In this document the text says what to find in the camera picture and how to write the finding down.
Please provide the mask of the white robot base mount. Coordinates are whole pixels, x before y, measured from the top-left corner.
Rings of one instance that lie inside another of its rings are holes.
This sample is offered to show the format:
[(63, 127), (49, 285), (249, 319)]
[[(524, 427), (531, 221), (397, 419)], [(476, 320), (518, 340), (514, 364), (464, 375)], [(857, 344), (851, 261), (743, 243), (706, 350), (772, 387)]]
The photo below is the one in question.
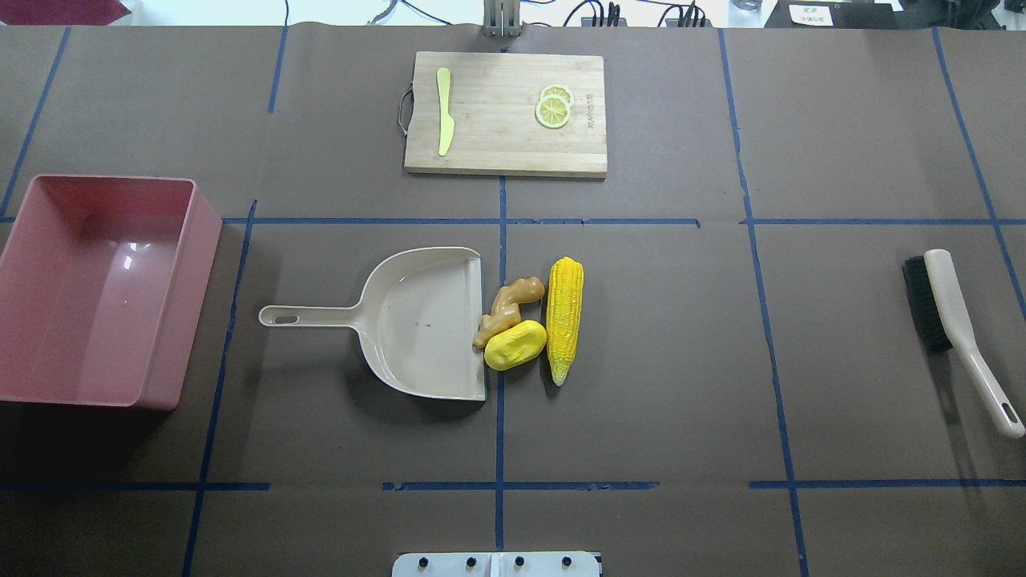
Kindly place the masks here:
[(392, 576), (602, 576), (589, 551), (421, 552), (395, 559)]

